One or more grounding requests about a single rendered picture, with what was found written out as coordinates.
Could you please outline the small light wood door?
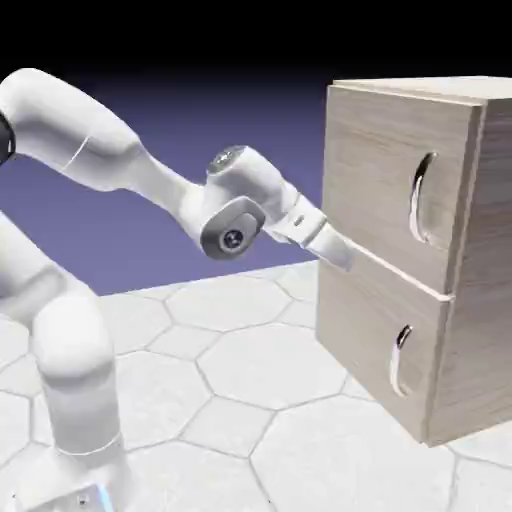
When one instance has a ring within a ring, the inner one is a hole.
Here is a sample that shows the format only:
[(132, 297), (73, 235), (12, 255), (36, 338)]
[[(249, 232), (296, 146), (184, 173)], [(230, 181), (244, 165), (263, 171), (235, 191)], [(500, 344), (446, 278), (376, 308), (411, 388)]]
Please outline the small light wood door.
[[(418, 442), (427, 441), (439, 343), (452, 300), (359, 256), (346, 272), (319, 263), (316, 337), (360, 385)], [(413, 330), (401, 351), (399, 397), (389, 381), (394, 341)]]

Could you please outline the light wood cabinet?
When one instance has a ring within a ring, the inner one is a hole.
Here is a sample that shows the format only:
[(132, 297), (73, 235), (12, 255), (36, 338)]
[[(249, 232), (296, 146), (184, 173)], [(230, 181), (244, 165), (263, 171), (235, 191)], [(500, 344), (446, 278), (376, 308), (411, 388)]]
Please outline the light wood cabinet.
[(424, 444), (444, 444), (512, 420), (512, 78), (348, 79), (332, 85), (338, 83), (483, 103), (451, 293), (437, 293), (342, 234), (355, 247), (353, 264), (365, 256), (452, 300)]

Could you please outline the large light wood door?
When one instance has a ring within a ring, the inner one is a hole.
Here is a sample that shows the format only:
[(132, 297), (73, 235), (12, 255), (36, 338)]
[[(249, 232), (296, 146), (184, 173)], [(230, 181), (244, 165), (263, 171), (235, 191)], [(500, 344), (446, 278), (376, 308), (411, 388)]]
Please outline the large light wood door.
[[(351, 241), (437, 293), (451, 293), (483, 112), (476, 99), (331, 85), (324, 211)], [(438, 156), (420, 196), (429, 238), (421, 243), (409, 230), (409, 196), (428, 152)]]

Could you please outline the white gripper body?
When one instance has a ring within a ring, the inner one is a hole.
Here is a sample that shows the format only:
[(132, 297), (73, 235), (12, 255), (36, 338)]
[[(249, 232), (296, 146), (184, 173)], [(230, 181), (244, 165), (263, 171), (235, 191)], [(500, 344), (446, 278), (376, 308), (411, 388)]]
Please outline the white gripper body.
[(305, 249), (333, 267), (344, 271), (349, 271), (352, 267), (353, 248), (329, 222), (322, 225), (306, 243)]

